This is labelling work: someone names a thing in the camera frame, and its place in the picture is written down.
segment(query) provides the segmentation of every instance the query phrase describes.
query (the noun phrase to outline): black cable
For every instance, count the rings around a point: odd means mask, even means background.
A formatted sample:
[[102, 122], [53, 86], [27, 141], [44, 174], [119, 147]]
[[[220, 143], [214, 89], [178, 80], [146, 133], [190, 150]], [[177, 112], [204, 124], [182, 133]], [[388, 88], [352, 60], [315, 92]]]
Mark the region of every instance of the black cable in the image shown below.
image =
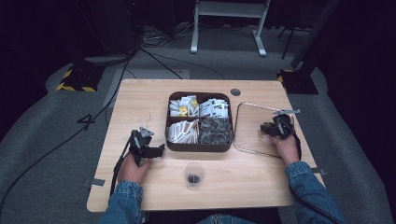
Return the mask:
[[131, 73], [131, 74], [132, 74], [132, 76], [134, 76], [134, 79], [136, 79], [136, 76], [134, 75], [134, 73], [133, 73], [133, 72], [131, 72], [131, 70], [129, 70], [129, 69], [126, 69], [126, 71], [127, 71], [127, 72], [129, 72], [129, 73]]
[[108, 108], [109, 108], [109, 106], [106, 108], [106, 111], [105, 111], [105, 122], [106, 122], [106, 124], [107, 124], [107, 126], [109, 125], [109, 123], [108, 123], [108, 121], [107, 121], [107, 110], [108, 110]]
[[1, 214], [3, 211], [3, 206], [4, 203], [6, 201], [6, 198], [8, 196], [8, 194], [11, 192], [11, 190], [14, 188], [14, 186], [18, 183], [18, 181], [27, 173], [29, 172], [35, 165], [37, 165], [39, 162], [41, 162], [43, 159], [45, 159], [48, 155], [50, 155], [52, 152], [56, 151], [57, 149], [59, 149], [60, 147], [62, 147], [64, 144], [66, 144], [67, 142], [69, 142], [70, 140], [72, 140], [74, 137], [76, 137], [79, 133], [81, 133], [83, 130], [85, 130], [92, 122], [94, 122], [112, 103], [113, 98], [116, 96], [117, 90], [120, 87], [120, 84], [122, 82], [122, 78], [123, 78], [123, 74], [125, 72], [126, 66], [128, 65], [129, 61], [131, 61], [132, 57], [134, 56], [134, 54], [129, 57], [127, 63], [125, 63], [123, 69], [122, 69], [122, 73], [120, 76], [120, 81], [119, 84], [117, 85], [116, 90], [114, 91], [113, 95], [111, 96], [110, 100], [108, 101], [108, 103], [99, 111], [99, 113], [97, 113], [91, 120], [89, 120], [82, 128], [80, 128], [77, 132], [75, 132], [74, 134], [72, 134], [70, 137], [68, 137], [66, 140], [64, 140], [61, 144], [59, 144], [58, 146], [56, 146], [55, 148], [51, 149], [49, 152], [47, 152], [46, 154], [44, 154], [42, 157], [40, 157], [38, 160], [36, 160], [35, 162], [33, 162], [32, 165], [30, 165], [27, 169], [25, 169], [13, 182], [12, 184], [8, 187], [6, 193], [3, 195], [3, 198], [0, 202], [0, 223], [1, 223]]
[[175, 74], [178, 78], [183, 79], [181, 76], [179, 76], [174, 70], [170, 69], [168, 66], [166, 66], [164, 63], [162, 63], [160, 60], [158, 60], [156, 57], [154, 57], [151, 53], [147, 52], [145, 49], [142, 49], [141, 47], [139, 47], [143, 52], [147, 53], [151, 58], [153, 58], [155, 61], [157, 61], [158, 63], [160, 63], [163, 67], [165, 67], [166, 69], [168, 69], [170, 72], [172, 72], [173, 74]]
[[320, 208], [314, 206], [312, 203], [309, 203], [309, 202], [305, 201], [304, 199], [302, 199], [301, 197], [297, 196], [296, 192], [294, 192], [294, 190], [291, 188], [291, 186], [289, 186], [289, 190], [290, 190], [291, 194], [294, 196], [294, 198], [296, 198], [297, 201], [302, 203], [305, 207], [307, 207], [307, 208], [317, 212], [318, 214], [326, 217], [332, 223], [342, 224], [342, 222], [340, 220], [338, 220], [336, 217], [330, 215], [329, 213], [327, 213], [327, 212], [321, 210]]
[[179, 59], [165, 57], [165, 56], [162, 56], [162, 55], [160, 55], [160, 54], [155, 54], [155, 53], [151, 53], [151, 54], [154, 55], [154, 56], [159, 56], [159, 57], [165, 58], [165, 59], [174, 60], [174, 61], [177, 61], [177, 62], [180, 62], [180, 63], [188, 63], [188, 64], [192, 64], [192, 65], [195, 65], [195, 66], [198, 66], [198, 67], [203, 67], [203, 68], [205, 68], [205, 69], [211, 70], [211, 71], [213, 71], [213, 72], [219, 74], [219, 75], [225, 80], [224, 75], [222, 75], [220, 72], [216, 71], [216, 70], [213, 69], [213, 68], [205, 67], [205, 66], [200, 65], [200, 64], [197, 64], [197, 63], [189, 63], [189, 62], [186, 62], [186, 61], [181, 61], [181, 60], [179, 60]]

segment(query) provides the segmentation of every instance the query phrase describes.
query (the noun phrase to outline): hand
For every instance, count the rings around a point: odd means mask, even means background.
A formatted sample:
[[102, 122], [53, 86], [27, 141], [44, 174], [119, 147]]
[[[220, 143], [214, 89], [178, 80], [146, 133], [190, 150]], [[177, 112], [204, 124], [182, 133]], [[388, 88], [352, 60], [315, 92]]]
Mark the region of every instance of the hand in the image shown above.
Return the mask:
[[146, 161], [141, 167], [137, 166], [134, 162], [134, 155], [128, 154], [122, 162], [119, 170], [118, 180], [121, 181], [131, 181], [136, 184], [141, 184], [146, 175], [146, 171], [151, 165], [152, 159]]
[[290, 135], [283, 140], [278, 137], [270, 136], [270, 140], [276, 145], [277, 152], [283, 158], [283, 161], [286, 163], [286, 165], [300, 160], [296, 140], [294, 139], [293, 135]]

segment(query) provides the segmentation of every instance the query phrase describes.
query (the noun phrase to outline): metal stand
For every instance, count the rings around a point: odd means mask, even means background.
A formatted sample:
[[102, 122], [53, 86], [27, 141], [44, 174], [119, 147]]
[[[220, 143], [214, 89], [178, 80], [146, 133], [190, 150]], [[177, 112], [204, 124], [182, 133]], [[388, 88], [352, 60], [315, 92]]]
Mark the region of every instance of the metal stand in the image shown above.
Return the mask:
[[260, 18], [258, 31], [253, 31], [253, 38], [256, 42], [259, 54], [262, 57], [267, 55], [262, 44], [262, 25], [264, 24], [267, 10], [271, 0], [265, 0], [264, 4], [247, 4], [247, 3], [225, 3], [225, 2], [206, 2], [195, 1], [194, 13], [194, 32], [191, 41], [191, 53], [198, 51], [198, 17], [206, 16], [226, 16], [226, 17], [245, 17]]

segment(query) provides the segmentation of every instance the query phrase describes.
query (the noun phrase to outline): finger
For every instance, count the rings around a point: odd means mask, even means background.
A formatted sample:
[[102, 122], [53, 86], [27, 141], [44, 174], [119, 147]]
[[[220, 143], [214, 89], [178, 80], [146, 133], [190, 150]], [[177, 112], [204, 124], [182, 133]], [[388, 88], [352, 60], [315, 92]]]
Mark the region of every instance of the finger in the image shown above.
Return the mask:
[[151, 165], [151, 162], [152, 162], [152, 159], [147, 160], [147, 161], [145, 162], [145, 164], [143, 164], [143, 165], [139, 168], [139, 170], [141, 170], [143, 173], [145, 173], [145, 172], [149, 169], [149, 167], [150, 167], [150, 165]]

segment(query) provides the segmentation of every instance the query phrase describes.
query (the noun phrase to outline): plastic cup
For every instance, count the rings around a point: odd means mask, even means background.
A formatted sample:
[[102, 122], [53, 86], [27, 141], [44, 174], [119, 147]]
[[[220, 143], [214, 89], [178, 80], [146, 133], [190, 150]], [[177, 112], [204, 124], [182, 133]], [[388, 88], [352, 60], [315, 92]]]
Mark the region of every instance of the plastic cup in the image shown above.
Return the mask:
[[184, 168], [184, 179], [188, 189], [198, 190], [204, 181], [204, 177], [205, 167], [198, 162], [191, 162]]

